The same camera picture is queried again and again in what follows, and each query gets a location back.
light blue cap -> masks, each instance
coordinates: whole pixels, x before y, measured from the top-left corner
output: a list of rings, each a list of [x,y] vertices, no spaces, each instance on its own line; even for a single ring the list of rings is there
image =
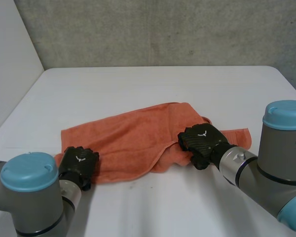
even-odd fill
[[[263,123],[278,130],[296,130],[296,100],[281,100],[266,106]]]
[[[35,192],[52,185],[58,178],[55,159],[46,153],[22,154],[9,160],[0,173],[4,186],[17,192]]]
[[[277,215],[277,220],[296,231],[296,197],[290,200]]]

robotic arm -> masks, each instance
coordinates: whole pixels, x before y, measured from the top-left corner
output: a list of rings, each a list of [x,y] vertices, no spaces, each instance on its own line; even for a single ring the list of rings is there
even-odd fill
[[[296,101],[266,107],[258,156],[229,144],[208,123],[186,128],[178,138],[197,169],[213,163],[229,183],[296,231]]]
[[[46,153],[0,161],[0,210],[11,213],[17,236],[65,237],[98,160],[90,149],[68,147],[58,169]]]

white table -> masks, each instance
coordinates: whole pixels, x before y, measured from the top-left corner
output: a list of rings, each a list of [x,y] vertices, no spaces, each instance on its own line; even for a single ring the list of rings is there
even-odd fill
[[[60,131],[165,102],[189,102],[221,130],[248,127],[259,149],[265,106],[295,99],[271,67],[67,68],[44,72],[0,128],[0,160],[60,152]],[[0,212],[0,237],[16,236]],[[84,193],[69,237],[296,237],[214,168],[173,165]]]

